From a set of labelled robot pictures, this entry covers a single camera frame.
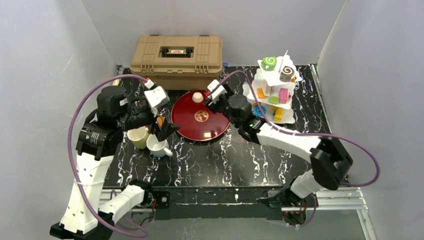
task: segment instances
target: red plate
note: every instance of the red plate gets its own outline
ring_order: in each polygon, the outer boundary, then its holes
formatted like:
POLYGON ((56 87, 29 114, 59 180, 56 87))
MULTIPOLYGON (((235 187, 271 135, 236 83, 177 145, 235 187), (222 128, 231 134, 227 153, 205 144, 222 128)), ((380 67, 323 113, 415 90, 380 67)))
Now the red plate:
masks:
POLYGON ((171 112, 172 122, 181 128, 178 133, 194 141, 208 141, 219 137, 230 126, 230 121, 221 113, 213 114, 202 102, 193 101, 193 94, 205 97, 205 90, 190 91, 180 97, 171 112))

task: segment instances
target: yellow mug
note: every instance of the yellow mug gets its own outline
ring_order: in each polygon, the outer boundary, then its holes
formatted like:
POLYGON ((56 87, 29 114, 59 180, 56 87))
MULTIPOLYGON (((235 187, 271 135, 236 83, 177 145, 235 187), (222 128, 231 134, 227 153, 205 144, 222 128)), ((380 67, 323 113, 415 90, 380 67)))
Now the yellow mug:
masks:
POLYGON ((149 129, 146 126, 128 131, 128 139, 139 149, 145 149, 147 147, 146 141, 149 136, 149 129))

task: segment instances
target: gray wall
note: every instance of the gray wall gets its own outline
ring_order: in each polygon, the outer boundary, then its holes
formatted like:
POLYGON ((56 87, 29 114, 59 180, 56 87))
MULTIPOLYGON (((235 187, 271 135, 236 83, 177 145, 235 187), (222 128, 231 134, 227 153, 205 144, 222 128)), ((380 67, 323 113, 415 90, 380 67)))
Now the gray wall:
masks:
POLYGON ((257 65, 289 51, 316 63, 346 0, 83 0, 116 64, 129 66, 139 36, 217 35, 224 62, 257 65))
MULTIPOLYGON (((423 239, 424 2, 350 0, 318 61, 332 130, 376 154, 362 188, 378 239, 423 239)), ((371 160, 353 150, 355 183, 371 160)))
POLYGON ((0 3, 0 235, 51 239, 72 188, 69 122, 116 67, 81 1, 0 3))

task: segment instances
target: black marble tabletop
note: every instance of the black marble tabletop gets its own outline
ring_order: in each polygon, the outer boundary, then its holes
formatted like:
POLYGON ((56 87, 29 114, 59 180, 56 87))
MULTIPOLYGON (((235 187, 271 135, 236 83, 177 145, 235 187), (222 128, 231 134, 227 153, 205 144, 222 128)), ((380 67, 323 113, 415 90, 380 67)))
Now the black marble tabletop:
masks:
MULTIPOLYGON (((242 70, 253 79, 257 66, 225 67, 221 79, 235 70, 242 70)), ((294 124, 283 125, 302 133, 329 133, 330 129, 314 84, 310 66, 298 66, 303 81, 296 83, 292 101, 294 124)), ((228 85, 242 93, 243 76, 233 76, 228 85)), ((130 97, 142 92, 136 80, 122 81, 130 97)), ((173 103, 187 91, 168 91, 170 102, 161 109, 171 114, 173 103)), ((275 147, 247 142, 232 125, 225 134, 211 142, 194 142, 178 133, 168 138, 172 157, 160 159, 139 150, 126 133, 117 149, 104 186, 120 188, 132 179, 149 181, 161 187, 270 187, 284 186, 307 171, 309 164, 298 156, 275 147)))

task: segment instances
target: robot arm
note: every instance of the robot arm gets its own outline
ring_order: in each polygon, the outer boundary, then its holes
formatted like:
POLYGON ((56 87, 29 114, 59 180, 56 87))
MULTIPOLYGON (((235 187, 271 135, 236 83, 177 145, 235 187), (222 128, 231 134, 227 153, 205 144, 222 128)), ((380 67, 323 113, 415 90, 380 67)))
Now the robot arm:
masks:
MULTIPOLYGON (((218 84, 214 80, 207 89, 211 92, 218 84)), ((297 206, 302 199, 322 188, 337 190, 352 166, 352 158, 338 139, 282 133, 263 118, 253 115, 252 105, 247 98, 234 94, 226 84, 208 95, 204 104, 213 113, 222 113, 227 117, 245 140, 288 151, 311 164, 311 170, 296 177, 278 196, 262 200, 268 205, 297 206)))
POLYGON ((180 127, 169 118, 159 125, 158 109, 169 101, 166 91, 149 80, 143 96, 128 99, 122 86, 107 86, 97 96, 97 109, 89 114, 79 132, 76 144, 77 172, 81 182, 74 179, 69 203, 60 222, 50 228, 50 235, 60 239, 109 239, 112 231, 104 227, 89 212, 78 185, 82 185, 87 198, 99 216, 111 225, 135 205, 150 201, 151 185, 131 181, 117 197, 99 208, 100 195, 106 173, 114 158, 123 132, 149 126, 159 141, 165 140, 180 127))

